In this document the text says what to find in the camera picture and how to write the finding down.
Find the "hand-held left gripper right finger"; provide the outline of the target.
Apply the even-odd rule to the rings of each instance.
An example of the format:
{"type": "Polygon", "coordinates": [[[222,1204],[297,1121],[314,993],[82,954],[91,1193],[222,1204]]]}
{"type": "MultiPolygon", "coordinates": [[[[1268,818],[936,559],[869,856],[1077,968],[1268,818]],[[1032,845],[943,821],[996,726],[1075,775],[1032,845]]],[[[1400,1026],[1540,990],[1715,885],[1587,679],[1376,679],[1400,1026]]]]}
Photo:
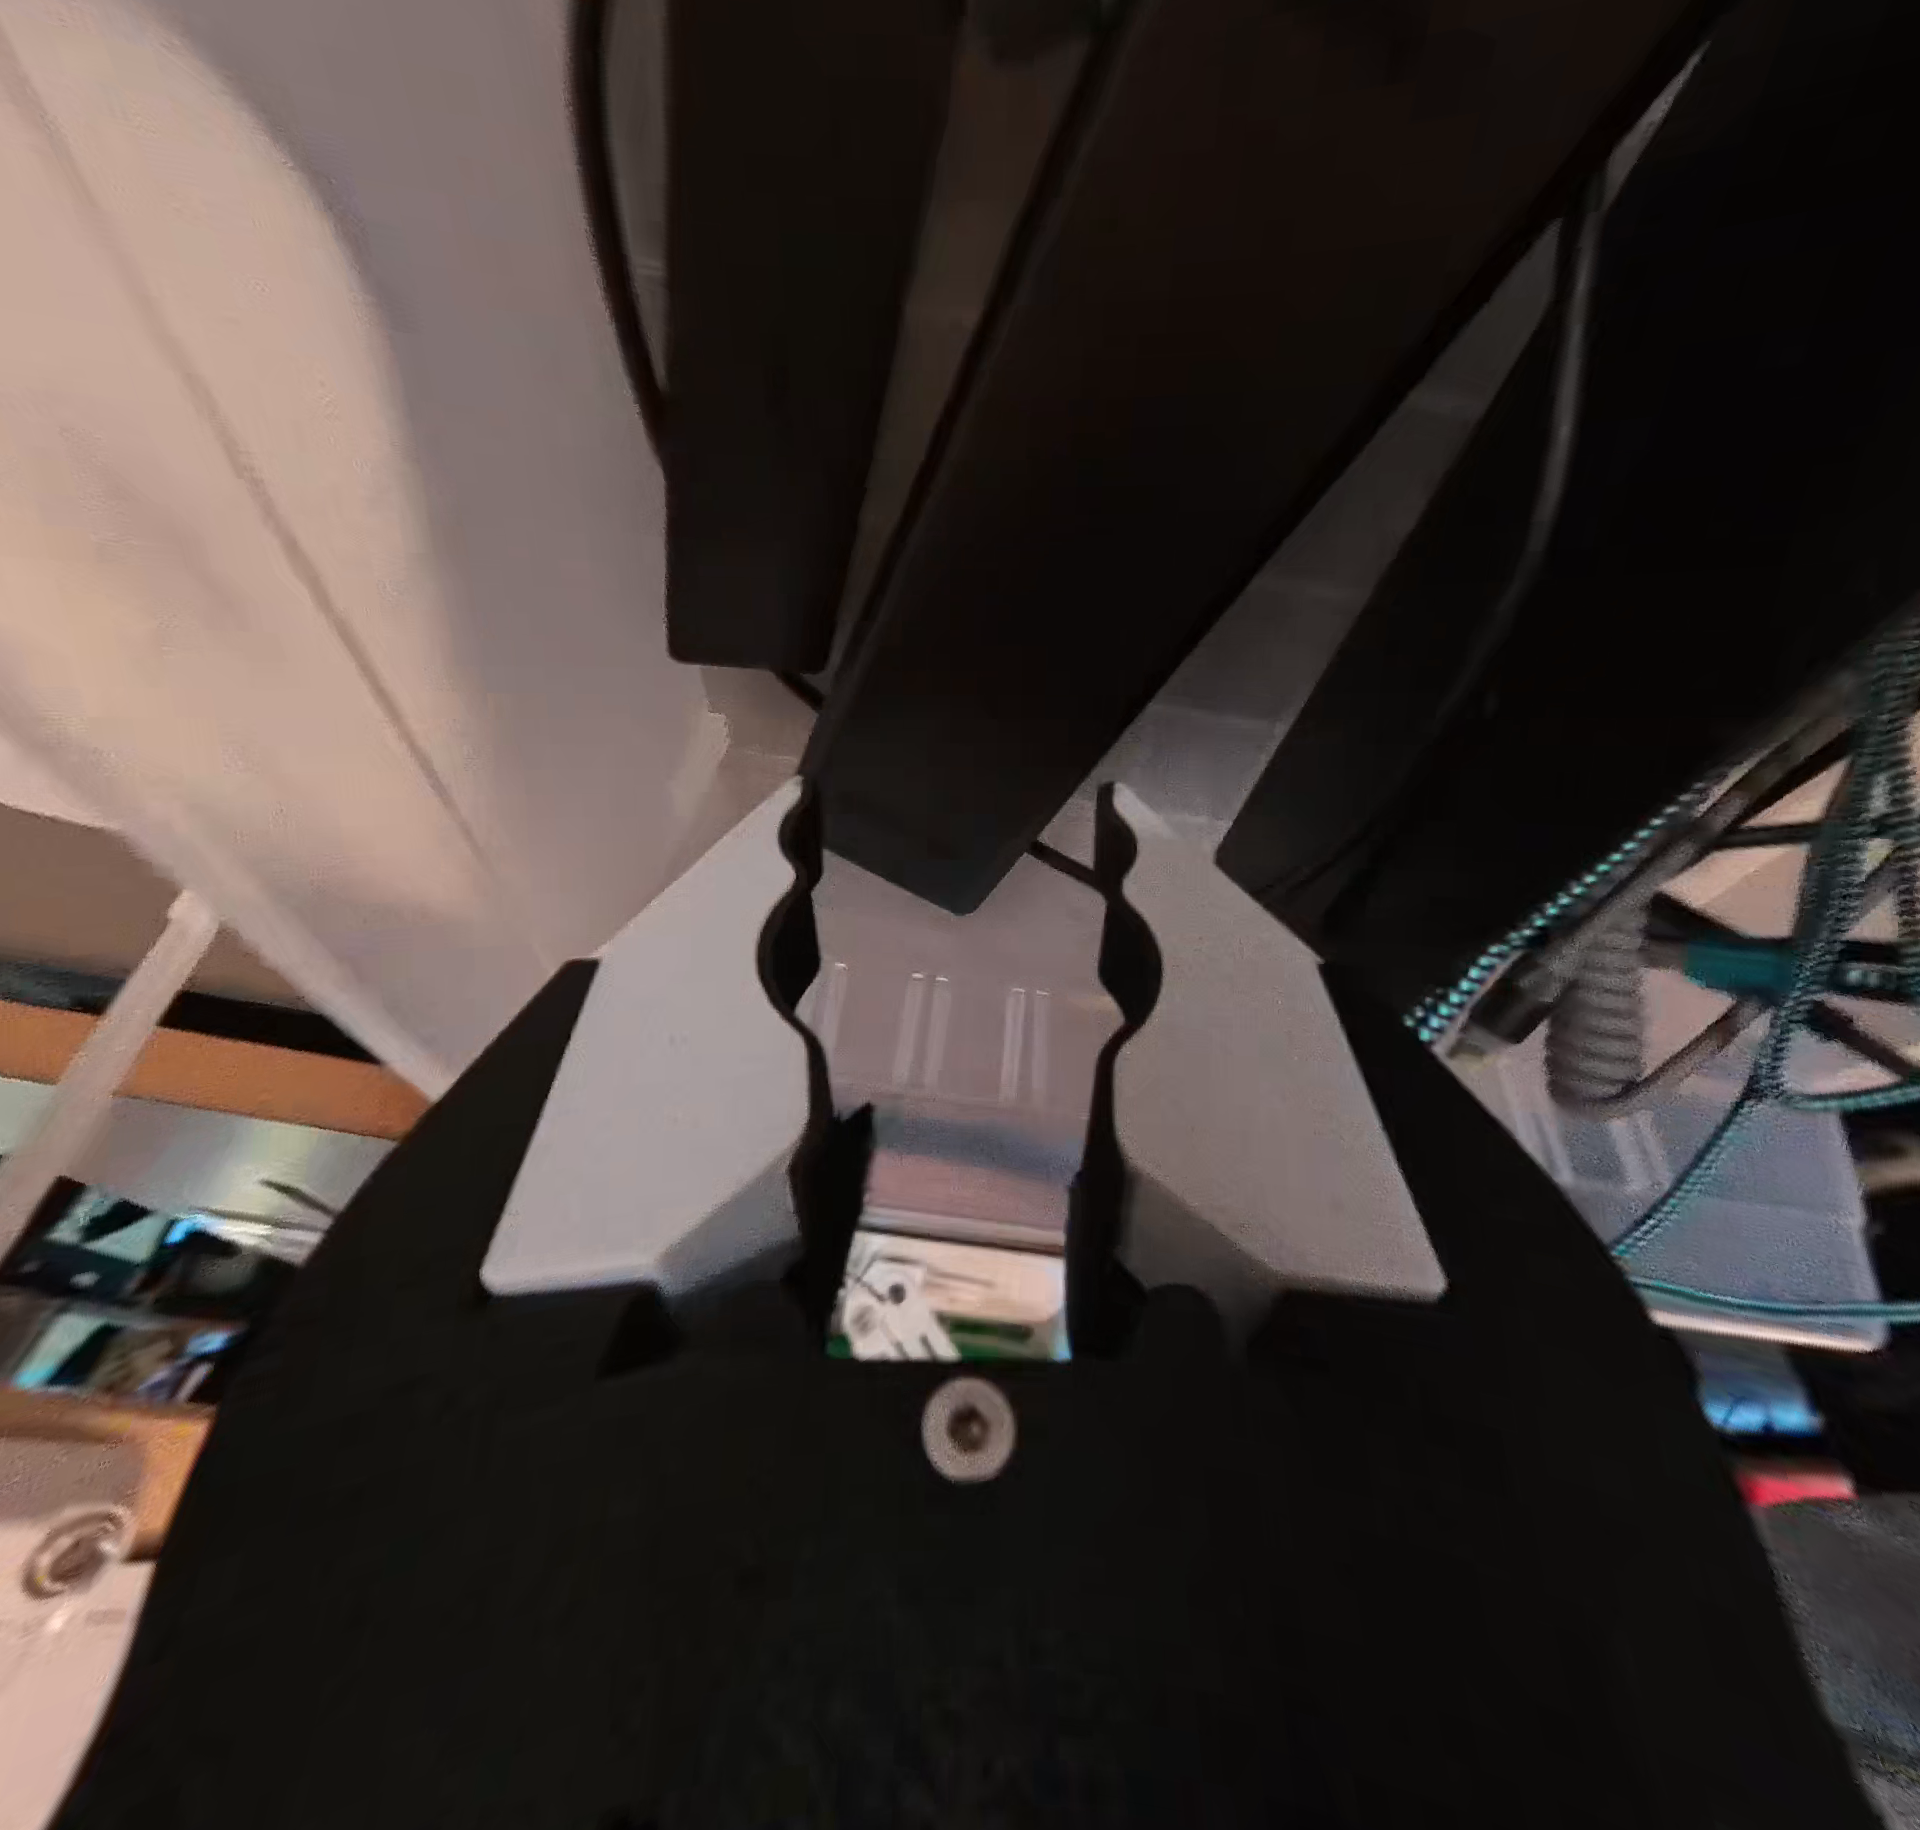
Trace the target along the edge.
{"type": "Polygon", "coordinates": [[[1190,1291],[1229,1344],[1283,1297],[1435,1306],[1427,1239],[1322,962],[1136,788],[1095,795],[1096,1050],[1065,1221],[1074,1361],[1190,1291]]]}

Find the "instruction poster on stand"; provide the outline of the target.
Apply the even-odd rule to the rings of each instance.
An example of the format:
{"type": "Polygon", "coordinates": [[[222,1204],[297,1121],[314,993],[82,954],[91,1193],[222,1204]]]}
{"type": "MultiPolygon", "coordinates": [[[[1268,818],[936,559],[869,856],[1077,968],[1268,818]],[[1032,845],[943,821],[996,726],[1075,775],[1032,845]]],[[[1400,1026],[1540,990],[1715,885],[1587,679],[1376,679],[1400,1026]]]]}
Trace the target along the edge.
{"type": "MultiPolygon", "coordinates": [[[[5,1077],[59,1082],[97,1026],[82,1012],[2,1002],[5,1077]]],[[[420,1090],[381,1065],[182,1029],[155,1029],[115,1094],[372,1141],[405,1137],[428,1111],[420,1090]]]]}

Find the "white sign stand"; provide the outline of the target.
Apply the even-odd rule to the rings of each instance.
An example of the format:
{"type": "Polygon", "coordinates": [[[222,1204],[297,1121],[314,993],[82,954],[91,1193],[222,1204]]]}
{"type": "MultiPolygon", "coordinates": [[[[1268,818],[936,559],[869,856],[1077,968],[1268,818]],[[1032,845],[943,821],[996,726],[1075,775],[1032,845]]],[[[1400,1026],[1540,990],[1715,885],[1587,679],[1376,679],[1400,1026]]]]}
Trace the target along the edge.
{"type": "Polygon", "coordinates": [[[59,1072],[28,1132],[5,1147],[2,1252],[105,1126],[120,1086],[219,934],[217,914],[180,892],[155,946],[117,989],[97,1026],[59,1072]]]}

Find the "clear plastic bin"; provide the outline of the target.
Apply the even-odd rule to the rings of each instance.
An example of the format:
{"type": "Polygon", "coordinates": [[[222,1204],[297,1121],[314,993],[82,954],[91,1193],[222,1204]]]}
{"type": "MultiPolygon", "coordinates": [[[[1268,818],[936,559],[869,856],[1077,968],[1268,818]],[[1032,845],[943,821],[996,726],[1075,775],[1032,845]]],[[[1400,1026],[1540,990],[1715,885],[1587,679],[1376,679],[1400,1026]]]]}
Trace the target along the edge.
{"type": "Polygon", "coordinates": [[[5,738],[459,1136],[788,781],[1118,0],[960,0],[828,659],[667,645],[667,0],[5,0],[5,738]]]}

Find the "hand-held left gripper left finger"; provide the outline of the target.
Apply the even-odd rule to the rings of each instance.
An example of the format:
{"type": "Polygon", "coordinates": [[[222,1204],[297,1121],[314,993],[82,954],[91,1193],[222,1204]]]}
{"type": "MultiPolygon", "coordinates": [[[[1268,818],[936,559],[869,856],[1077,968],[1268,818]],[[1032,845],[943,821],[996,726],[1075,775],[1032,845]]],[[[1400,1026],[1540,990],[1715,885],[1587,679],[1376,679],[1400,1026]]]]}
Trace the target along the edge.
{"type": "Polygon", "coordinates": [[[680,1332],[777,1307],[825,1347],[875,1160],[803,1000],[823,815],[766,792],[602,947],[479,1269],[492,1298],[636,1295],[680,1332]]]}

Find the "black USB hub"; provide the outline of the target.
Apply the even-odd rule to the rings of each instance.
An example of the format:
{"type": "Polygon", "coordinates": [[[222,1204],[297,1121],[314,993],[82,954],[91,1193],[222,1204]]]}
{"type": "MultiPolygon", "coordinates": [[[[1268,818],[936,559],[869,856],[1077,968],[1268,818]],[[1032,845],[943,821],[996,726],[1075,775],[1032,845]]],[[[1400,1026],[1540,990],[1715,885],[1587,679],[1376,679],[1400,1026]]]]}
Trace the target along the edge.
{"type": "Polygon", "coordinates": [[[828,659],[960,0],[667,0],[667,645],[828,659]]]}
{"type": "Polygon", "coordinates": [[[1739,0],[1216,848],[1408,1005],[1915,609],[1918,0],[1739,0]]]}
{"type": "Polygon", "coordinates": [[[815,726],[825,848],[1004,879],[1726,0],[1118,0],[815,726]]]}

